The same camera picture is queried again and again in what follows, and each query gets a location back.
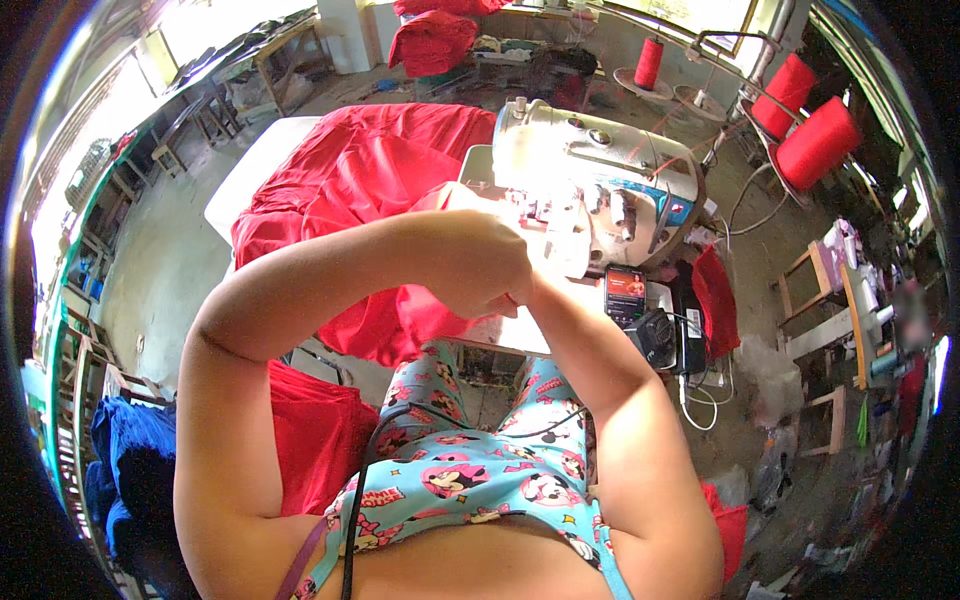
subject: woman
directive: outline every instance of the woman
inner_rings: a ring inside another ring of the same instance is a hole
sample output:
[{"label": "woman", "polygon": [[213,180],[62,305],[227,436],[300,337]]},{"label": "woman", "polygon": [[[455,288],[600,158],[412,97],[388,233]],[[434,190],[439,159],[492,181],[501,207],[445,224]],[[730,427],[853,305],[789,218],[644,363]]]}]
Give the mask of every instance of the woman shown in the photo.
[{"label": "woman", "polygon": [[[183,350],[174,487],[180,546],[204,598],[340,597],[356,478],[324,516],[278,517],[267,362],[360,299],[406,283],[468,318],[515,316],[525,304],[555,363],[530,365],[497,434],[441,417],[463,412],[444,345],[397,371],[392,390],[409,391],[394,393],[382,416],[414,410],[376,441],[385,460],[363,486],[354,597],[719,591],[719,534],[660,380],[609,318],[534,272],[518,235],[489,214],[456,210],[273,252],[207,298]],[[580,402],[596,425],[597,499],[580,467],[583,422],[564,421]]]}]

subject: green item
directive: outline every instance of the green item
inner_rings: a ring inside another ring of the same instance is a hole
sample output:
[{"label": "green item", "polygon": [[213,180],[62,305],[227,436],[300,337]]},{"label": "green item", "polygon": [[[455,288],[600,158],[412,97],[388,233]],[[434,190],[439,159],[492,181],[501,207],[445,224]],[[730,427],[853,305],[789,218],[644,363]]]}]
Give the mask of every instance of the green item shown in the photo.
[{"label": "green item", "polygon": [[867,447],[867,400],[860,404],[860,420],[856,424],[856,440],[861,448]]}]

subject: smartphone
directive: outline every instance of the smartphone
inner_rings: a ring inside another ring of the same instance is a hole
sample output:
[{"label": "smartphone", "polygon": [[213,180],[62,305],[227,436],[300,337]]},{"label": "smartphone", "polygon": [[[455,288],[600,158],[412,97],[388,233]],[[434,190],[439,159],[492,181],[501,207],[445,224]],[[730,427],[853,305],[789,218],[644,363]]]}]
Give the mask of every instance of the smartphone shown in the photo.
[{"label": "smartphone", "polygon": [[621,329],[643,315],[646,299],[646,279],[640,269],[623,265],[607,266],[604,309]]}]

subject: garment workshop floor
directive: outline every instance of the garment workshop floor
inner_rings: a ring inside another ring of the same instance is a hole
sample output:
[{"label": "garment workshop floor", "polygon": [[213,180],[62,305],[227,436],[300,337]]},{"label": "garment workshop floor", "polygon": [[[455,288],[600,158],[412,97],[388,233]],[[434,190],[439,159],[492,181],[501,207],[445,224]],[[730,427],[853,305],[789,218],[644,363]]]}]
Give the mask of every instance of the garment workshop floor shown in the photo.
[{"label": "garment workshop floor", "polygon": [[[326,114],[349,104],[412,101],[412,94],[408,92],[381,92],[362,102],[357,100],[370,90],[372,83],[384,77],[405,79],[402,68],[391,71],[384,65],[369,73],[331,77],[319,84],[323,93],[293,116]],[[498,106],[488,106],[492,100],[487,94],[468,104],[497,110],[502,102],[501,97]],[[647,130],[664,115],[661,108],[647,105],[636,96],[624,93],[615,84],[594,95],[589,111]],[[144,190],[122,226],[116,261],[110,269],[102,299],[99,304],[94,304],[91,315],[108,330],[118,358],[126,369],[157,381],[169,394],[176,389],[180,352],[187,330],[206,295],[223,279],[231,260],[228,243],[204,219],[204,209],[236,162],[275,119],[275,112],[261,116],[246,124],[235,139],[220,141],[212,149],[196,129],[187,128],[177,145],[178,154],[188,166],[187,173],[171,179],[155,168],[152,173],[154,185]],[[714,124],[698,121],[685,109],[666,119],[664,126],[665,131],[661,133],[688,147],[716,133]],[[699,157],[703,153],[700,150],[696,154]],[[707,177],[708,195],[717,203],[721,214],[730,215],[737,193],[752,171],[753,167],[733,142],[721,148],[718,163]],[[760,180],[766,184],[766,178]],[[735,225],[742,228],[767,214],[780,200],[779,191],[775,191],[775,195],[768,194],[763,186],[753,186],[738,210]],[[782,308],[779,292],[772,290],[769,284],[805,250],[809,240],[824,235],[830,221],[831,218],[819,206],[802,211],[788,202],[766,226],[732,240],[732,260],[729,256],[725,260],[736,298],[741,338],[755,334],[771,347],[776,347],[775,323]],[[721,243],[719,249],[722,256],[727,254],[725,244]],[[693,251],[688,260],[692,261],[695,256],[696,251]],[[795,298],[812,296],[815,286],[812,273],[809,277],[797,273],[797,277],[791,279]],[[804,315],[804,319],[822,320],[816,314],[819,311],[814,308],[811,315]],[[138,352],[139,335],[144,337],[144,345]],[[376,406],[381,404],[392,375],[389,370],[352,357],[327,353],[326,358],[349,372],[352,385],[360,389],[365,401]],[[498,424],[513,399],[513,393],[494,388],[465,387],[469,420],[477,424]],[[670,392],[676,397],[676,385]],[[750,391],[746,386],[738,385],[736,398],[720,407],[716,426],[709,432],[697,431],[682,420],[694,464],[701,476],[710,477],[734,465],[744,467],[748,473],[753,472],[766,436],[750,421],[749,400]],[[690,412],[698,422],[709,422],[712,416],[709,406],[694,404]],[[798,483],[794,494],[819,498],[831,493],[830,490],[839,490],[845,485],[849,468],[849,465],[840,464],[839,459],[834,461],[831,458],[826,468],[813,473],[816,477],[811,475],[808,481]],[[801,478],[798,472],[795,481]],[[817,493],[802,492],[814,489]],[[793,514],[808,515],[810,511],[807,507]],[[779,516],[755,541],[748,543],[744,561],[749,561],[752,554],[762,550],[765,568],[776,568],[777,562],[768,558],[769,552],[783,553],[783,564],[792,564],[789,562],[794,558],[791,553],[797,551],[794,546],[801,547],[802,551],[802,546],[809,541],[802,533],[794,533],[792,541],[784,542],[785,532],[798,525],[805,523],[790,521],[789,514]],[[764,573],[768,579],[779,575],[778,572]]]}]

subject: sewing machine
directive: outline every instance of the sewing machine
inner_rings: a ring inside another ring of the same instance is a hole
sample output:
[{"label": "sewing machine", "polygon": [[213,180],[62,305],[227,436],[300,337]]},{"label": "sewing machine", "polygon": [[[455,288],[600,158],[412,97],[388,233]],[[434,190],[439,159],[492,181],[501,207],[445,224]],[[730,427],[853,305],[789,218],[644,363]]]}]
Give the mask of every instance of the sewing machine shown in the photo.
[{"label": "sewing machine", "polygon": [[507,102],[492,147],[471,148],[460,181],[490,197],[478,167],[487,153],[494,194],[517,206],[524,228],[542,231],[544,256],[572,278],[601,276],[609,263],[656,266],[706,199],[683,144],[543,100]]}]

